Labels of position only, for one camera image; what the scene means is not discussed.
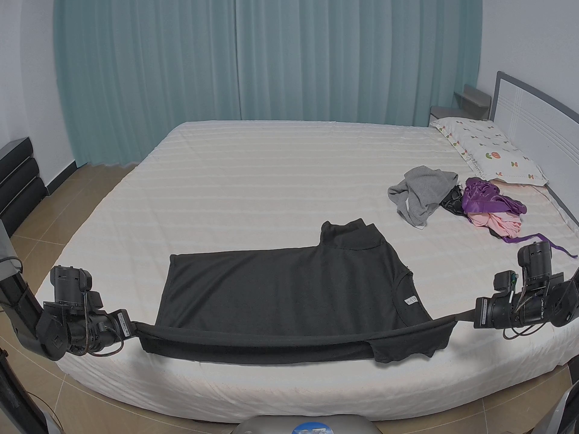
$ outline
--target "pile of clothes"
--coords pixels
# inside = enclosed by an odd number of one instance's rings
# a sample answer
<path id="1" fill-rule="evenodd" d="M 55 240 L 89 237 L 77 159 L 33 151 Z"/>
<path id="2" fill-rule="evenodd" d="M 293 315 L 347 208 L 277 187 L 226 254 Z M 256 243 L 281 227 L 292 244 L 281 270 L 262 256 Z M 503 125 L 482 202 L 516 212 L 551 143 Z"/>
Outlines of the pile of clothes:
<path id="1" fill-rule="evenodd" d="M 467 217 L 476 227 L 487 227 L 491 235 L 505 242 L 537 237 L 549 242 L 553 249 L 577 258 L 541 233 L 518 237 L 520 215 L 527 213 L 527 208 L 522 202 L 500 194 L 495 184 L 472 177 L 467 179 L 463 193 L 457 184 L 457 174 L 424 165 L 409 170 L 404 177 L 402 182 L 388 188 L 388 197 L 396 204 L 398 213 L 416 228 L 424 228 L 426 219 L 440 205 L 455 215 Z"/>

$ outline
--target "black furniture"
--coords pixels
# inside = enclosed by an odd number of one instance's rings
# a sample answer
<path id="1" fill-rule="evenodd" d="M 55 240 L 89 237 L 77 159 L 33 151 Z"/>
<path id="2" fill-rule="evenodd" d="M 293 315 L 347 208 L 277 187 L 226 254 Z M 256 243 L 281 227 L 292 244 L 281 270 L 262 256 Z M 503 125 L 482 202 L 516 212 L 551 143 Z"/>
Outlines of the black furniture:
<path id="1" fill-rule="evenodd" d="M 467 118 L 467 119 L 488 119 L 490 103 L 492 98 L 473 86 L 464 84 L 462 93 L 455 91 L 454 97 L 459 105 L 457 108 L 443 108 L 442 106 L 431 106 L 430 120 L 442 118 Z"/>
<path id="2" fill-rule="evenodd" d="M 29 138 L 0 149 L 0 219 L 9 236 L 46 196 Z"/>

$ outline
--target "gray cloth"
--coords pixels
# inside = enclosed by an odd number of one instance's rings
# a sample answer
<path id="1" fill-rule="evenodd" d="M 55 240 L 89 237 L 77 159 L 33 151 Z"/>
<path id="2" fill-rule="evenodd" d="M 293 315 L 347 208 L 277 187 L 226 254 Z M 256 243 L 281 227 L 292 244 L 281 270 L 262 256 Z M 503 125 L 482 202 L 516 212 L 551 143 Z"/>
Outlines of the gray cloth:
<path id="1" fill-rule="evenodd" d="M 454 172 L 421 165 L 406 172 L 399 184 L 388 188 L 388 198 L 410 225 L 424 227 L 426 219 L 454 188 L 458 178 Z"/>

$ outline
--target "mattress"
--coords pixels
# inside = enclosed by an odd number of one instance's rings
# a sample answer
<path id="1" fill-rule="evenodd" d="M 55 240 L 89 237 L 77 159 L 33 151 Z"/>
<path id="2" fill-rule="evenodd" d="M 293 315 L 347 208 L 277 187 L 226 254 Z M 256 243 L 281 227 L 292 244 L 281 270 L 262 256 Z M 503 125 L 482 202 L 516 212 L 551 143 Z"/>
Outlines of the mattress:
<path id="1" fill-rule="evenodd" d="M 105 309 L 154 323 L 170 254 L 317 244 L 328 220 L 374 223 L 414 273 L 439 318 L 493 293 L 493 277 L 519 271 L 517 250 L 442 208 L 425 229 L 396 213 L 387 188 L 417 165 L 473 173 L 433 128 L 282 121 L 209 121 L 175 128 L 91 214 L 59 264 L 92 273 Z M 525 203 L 522 235 L 540 231 L 571 252 L 579 230 L 543 188 L 499 184 Z M 553 252 L 553 271 L 577 262 Z M 53 299 L 48 277 L 37 298 Z M 109 358 L 67 354 L 60 368 L 113 399 L 172 416 L 240 422 L 251 416 L 360 414 L 415 417 L 473 401 L 549 372 L 579 354 L 579 320 L 506 341 L 459 322 L 432 358 L 293 365 L 191 362 L 148 354 L 137 339 Z"/>

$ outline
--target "pink cloth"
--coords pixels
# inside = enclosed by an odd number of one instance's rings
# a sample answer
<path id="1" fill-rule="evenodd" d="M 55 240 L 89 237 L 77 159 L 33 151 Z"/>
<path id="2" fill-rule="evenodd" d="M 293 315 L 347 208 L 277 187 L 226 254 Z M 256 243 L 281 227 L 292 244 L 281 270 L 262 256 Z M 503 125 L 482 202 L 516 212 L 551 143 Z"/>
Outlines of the pink cloth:
<path id="1" fill-rule="evenodd" d="M 510 212 L 469 212 L 468 218 L 475 227 L 488 227 L 498 235 L 515 238 L 520 232 L 520 218 Z"/>

